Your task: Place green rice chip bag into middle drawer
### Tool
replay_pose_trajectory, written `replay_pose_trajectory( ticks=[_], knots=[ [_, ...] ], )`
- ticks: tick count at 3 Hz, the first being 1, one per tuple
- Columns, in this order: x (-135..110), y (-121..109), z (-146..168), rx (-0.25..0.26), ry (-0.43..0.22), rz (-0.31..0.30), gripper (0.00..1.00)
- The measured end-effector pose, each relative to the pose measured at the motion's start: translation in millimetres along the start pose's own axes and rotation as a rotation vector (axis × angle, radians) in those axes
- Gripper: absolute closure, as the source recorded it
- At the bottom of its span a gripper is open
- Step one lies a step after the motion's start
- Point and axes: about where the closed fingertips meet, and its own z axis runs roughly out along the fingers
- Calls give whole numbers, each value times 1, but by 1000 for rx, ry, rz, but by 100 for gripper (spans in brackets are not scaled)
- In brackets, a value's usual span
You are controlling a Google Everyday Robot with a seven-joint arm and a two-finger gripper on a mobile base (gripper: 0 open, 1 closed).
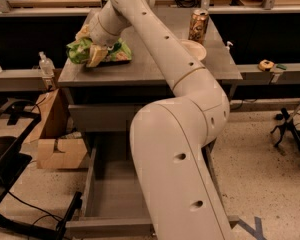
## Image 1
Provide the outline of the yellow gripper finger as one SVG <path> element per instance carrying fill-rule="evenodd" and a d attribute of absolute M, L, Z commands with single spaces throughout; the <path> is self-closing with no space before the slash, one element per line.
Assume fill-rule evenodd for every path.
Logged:
<path fill-rule="evenodd" d="M 108 49 L 103 46 L 93 44 L 90 47 L 89 60 L 86 64 L 87 67 L 96 67 L 107 56 Z"/>
<path fill-rule="evenodd" d="M 90 37 L 90 31 L 89 31 L 89 25 L 84 24 L 82 28 L 77 32 L 75 35 L 75 39 L 79 40 L 81 38 L 89 38 Z"/>

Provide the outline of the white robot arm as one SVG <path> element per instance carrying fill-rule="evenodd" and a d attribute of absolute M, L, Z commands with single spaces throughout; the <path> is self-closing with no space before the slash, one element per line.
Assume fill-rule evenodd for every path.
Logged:
<path fill-rule="evenodd" d="M 154 0 L 108 0 L 89 20 L 89 35 L 113 45 L 134 27 L 174 96 L 140 109 L 131 153 L 158 240 L 234 240 L 201 150 L 229 117 L 229 101 L 210 71 L 152 10 Z"/>

